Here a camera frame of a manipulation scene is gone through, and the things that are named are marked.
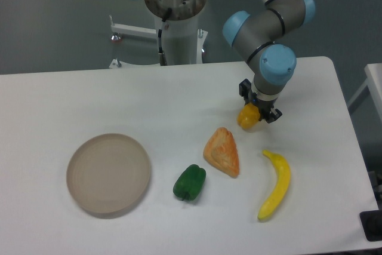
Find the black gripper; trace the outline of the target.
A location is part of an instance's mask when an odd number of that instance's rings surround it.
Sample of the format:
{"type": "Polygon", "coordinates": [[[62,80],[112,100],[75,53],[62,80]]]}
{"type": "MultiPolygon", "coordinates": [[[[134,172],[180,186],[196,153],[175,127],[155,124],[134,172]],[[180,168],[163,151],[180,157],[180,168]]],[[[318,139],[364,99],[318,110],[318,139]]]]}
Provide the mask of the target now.
{"type": "Polygon", "coordinates": [[[282,112],[275,108],[275,102],[279,97],[277,94],[264,94],[256,86],[251,86],[251,82],[248,79],[244,79],[239,84],[239,95],[243,98],[245,103],[251,103],[256,106],[260,112],[259,121],[265,121],[271,124],[277,121],[282,112]]]}

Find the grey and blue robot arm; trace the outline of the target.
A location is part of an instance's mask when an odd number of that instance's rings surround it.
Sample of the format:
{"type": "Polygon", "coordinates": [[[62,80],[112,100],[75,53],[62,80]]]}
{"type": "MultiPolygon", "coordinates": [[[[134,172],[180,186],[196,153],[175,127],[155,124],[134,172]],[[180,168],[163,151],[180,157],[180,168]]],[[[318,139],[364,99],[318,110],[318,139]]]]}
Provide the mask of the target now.
{"type": "MultiPolygon", "coordinates": [[[[202,53],[197,46],[196,21],[207,0],[144,0],[155,18],[154,38],[161,66],[193,64],[202,53]]],[[[297,59],[292,49],[277,43],[286,33],[315,15],[314,0],[263,0],[265,9],[252,16],[239,11],[223,26],[231,48],[254,72],[239,84],[245,108],[268,123],[281,117],[275,101],[291,79],[297,59]]]]}

